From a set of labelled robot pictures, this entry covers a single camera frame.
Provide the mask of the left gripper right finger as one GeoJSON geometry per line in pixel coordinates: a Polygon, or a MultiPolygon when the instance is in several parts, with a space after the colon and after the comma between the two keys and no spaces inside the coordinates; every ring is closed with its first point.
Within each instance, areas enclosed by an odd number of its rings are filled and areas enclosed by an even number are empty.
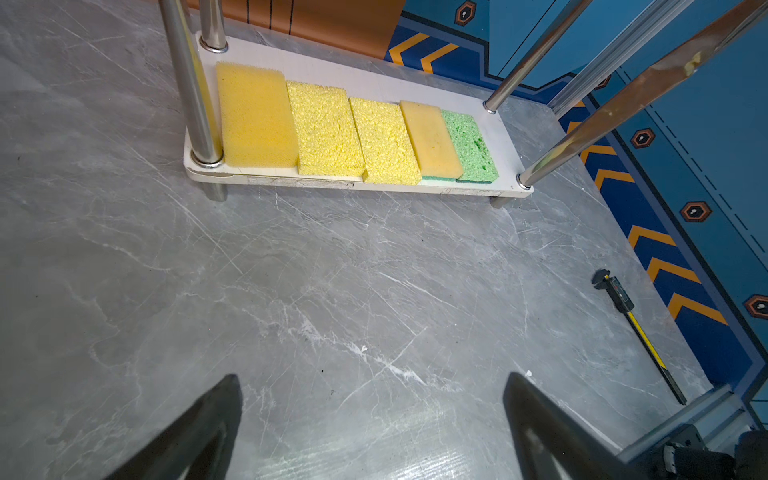
{"type": "Polygon", "coordinates": [[[518,372],[503,394],[517,461],[524,479],[640,479],[518,372]]]}

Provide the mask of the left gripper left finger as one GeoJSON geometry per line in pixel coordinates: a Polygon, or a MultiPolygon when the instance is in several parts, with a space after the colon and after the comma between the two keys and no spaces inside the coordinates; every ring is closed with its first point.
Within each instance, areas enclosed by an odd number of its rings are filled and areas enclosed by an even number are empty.
{"type": "Polygon", "coordinates": [[[223,479],[243,407],[239,378],[228,374],[110,479],[223,479]]]}

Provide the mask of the green sponge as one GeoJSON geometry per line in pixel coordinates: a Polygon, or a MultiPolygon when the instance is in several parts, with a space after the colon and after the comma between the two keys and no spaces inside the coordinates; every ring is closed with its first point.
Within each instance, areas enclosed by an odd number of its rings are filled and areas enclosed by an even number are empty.
{"type": "Polygon", "coordinates": [[[475,119],[447,110],[442,110],[441,114],[463,169],[457,181],[493,183],[499,173],[475,119]]]}

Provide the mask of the dark yellow sponge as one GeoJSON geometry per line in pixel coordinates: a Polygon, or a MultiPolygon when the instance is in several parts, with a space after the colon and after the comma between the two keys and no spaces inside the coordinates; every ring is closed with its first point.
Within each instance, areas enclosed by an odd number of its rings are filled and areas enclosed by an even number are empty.
{"type": "Polygon", "coordinates": [[[401,101],[400,108],[423,177],[456,180],[464,173],[438,107],[401,101]]]}

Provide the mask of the thick yellow sponge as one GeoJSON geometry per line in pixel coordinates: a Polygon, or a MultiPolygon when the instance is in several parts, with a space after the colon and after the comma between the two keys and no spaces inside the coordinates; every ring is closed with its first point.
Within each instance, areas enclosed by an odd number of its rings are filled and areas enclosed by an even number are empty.
{"type": "Polygon", "coordinates": [[[216,77],[225,163],[233,168],[294,168],[299,147],[284,75],[219,62],[216,77]]]}

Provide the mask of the light yellow sponge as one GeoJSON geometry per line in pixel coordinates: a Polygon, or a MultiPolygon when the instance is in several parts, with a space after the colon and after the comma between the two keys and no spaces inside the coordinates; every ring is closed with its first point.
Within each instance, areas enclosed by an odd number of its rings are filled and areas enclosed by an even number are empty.
{"type": "Polygon", "coordinates": [[[296,81],[286,86],[298,137],[298,173],[360,177],[365,160],[346,91],[296,81]]]}
{"type": "Polygon", "coordinates": [[[365,161],[363,181],[419,184],[422,176],[400,107],[356,97],[349,102],[365,161]]]}

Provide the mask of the white two-tier shelf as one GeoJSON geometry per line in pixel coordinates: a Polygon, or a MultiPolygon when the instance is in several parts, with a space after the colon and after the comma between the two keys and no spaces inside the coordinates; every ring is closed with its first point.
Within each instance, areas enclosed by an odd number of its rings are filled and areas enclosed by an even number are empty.
{"type": "Polygon", "coordinates": [[[182,163],[212,200],[231,185],[483,196],[533,186],[690,78],[767,13],[743,1],[648,67],[524,166],[488,100],[228,38],[217,1],[160,11],[186,121],[182,163]]]}

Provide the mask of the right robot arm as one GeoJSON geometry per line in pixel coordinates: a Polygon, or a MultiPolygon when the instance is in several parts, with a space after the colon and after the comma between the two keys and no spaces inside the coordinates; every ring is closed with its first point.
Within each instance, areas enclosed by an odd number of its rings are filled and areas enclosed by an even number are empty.
{"type": "Polygon", "coordinates": [[[767,432],[743,433],[733,455],[669,443],[662,459],[665,471],[677,479],[766,479],[767,432]]]}

